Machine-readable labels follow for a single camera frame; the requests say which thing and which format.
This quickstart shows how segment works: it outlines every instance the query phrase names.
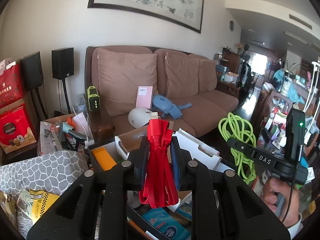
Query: throw pillow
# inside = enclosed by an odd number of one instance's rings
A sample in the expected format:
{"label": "throw pillow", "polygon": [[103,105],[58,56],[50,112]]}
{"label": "throw pillow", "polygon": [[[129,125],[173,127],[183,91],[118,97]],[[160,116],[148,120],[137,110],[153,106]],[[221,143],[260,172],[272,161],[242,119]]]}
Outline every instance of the throw pillow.
{"label": "throw pillow", "polygon": [[111,116],[135,108],[139,86],[157,94],[156,54],[118,53],[98,49],[100,104]]}
{"label": "throw pillow", "polygon": [[217,87],[216,64],[215,60],[199,60],[199,93],[210,92]]}
{"label": "throw pillow", "polygon": [[164,70],[167,76],[165,97],[184,98],[198,93],[197,58],[181,57],[167,52],[164,60]]}

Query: finger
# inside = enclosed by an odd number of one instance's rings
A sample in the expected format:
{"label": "finger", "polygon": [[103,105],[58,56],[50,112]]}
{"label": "finger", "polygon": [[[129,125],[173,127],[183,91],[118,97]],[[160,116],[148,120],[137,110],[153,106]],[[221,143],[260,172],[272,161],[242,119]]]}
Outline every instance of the finger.
{"label": "finger", "polygon": [[289,199],[291,187],[284,181],[272,178],[269,182],[271,191],[281,193],[285,199]]}
{"label": "finger", "polygon": [[270,186],[270,178],[264,184],[262,191],[263,191],[263,195],[267,195],[269,192],[272,192],[272,189]]}
{"label": "finger", "polygon": [[272,192],[265,194],[264,199],[271,204],[275,204],[278,200],[277,196]]}
{"label": "finger", "polygon": [[268,208],[270,208],[270,210],[275,213],[277,210],[277,207],[271,203],[269,203],[268,201],[262,199],[262,201],[268,206]]}

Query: green cable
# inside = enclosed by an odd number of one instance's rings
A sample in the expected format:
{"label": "green cable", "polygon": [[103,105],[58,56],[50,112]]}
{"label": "green cable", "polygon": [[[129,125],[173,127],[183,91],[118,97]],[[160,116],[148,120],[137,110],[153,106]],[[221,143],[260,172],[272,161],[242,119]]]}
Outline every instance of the green cable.
{"label": "green cable", "polygon": [[[239,128],[238,121],[240,121],[241,123],[241,130]],[[244,129],[245,123],[249,126],[250,130]],[[227,130],[227,125],[229,125],[232,131],[232,134],[230,134],[230,132]],[[240,116],[233,115],[232,113],[228,113],[227,118],[222,118],[220,120],[218,127],[225,141],[227,141],[230,137],[232,137],[245,143],[248,143],[250,141],[254,147],[256,146],[256,137],[253,134],[252,125],[249,123],[249,121],[241,118]],[[231,148],[231,153],[235,158],[235,165],[238,167],[238,170],[237,170],[238,175],[242,176],[243,180],[247,184],[249,184],[250,181],[255,180],[256,171],[254,169],[253,160],[250,160],[242,152],[239,152],[233,148]],[[244,174],[243,164],[247,164],[250,168],[250,174],[248,177]]]}

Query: pink notebook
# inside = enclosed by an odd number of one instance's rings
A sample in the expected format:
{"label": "pink notebook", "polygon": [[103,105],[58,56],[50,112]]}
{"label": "pink notebook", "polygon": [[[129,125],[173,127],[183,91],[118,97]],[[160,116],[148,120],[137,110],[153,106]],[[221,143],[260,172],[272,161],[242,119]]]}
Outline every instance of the pink notebook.
{"label": "pink notebook", "polygon": [[136,108],[145,107],[151,109],[152,104],[152,87],[139,86]]}

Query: red cable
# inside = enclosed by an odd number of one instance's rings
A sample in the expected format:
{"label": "red cable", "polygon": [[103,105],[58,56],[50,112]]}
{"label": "red cable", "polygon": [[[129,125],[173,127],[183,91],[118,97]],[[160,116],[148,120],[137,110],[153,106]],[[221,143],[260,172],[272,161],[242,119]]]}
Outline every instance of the red cable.
{"label": "red cable", "polygon": [[150,154],[146,181],[139,192],[139,198],[142,204],[150,204],[152,208],[171,206],[179,202],[167,155],[173,133],[168,127],[168,121],[151,119],[147,128]]}

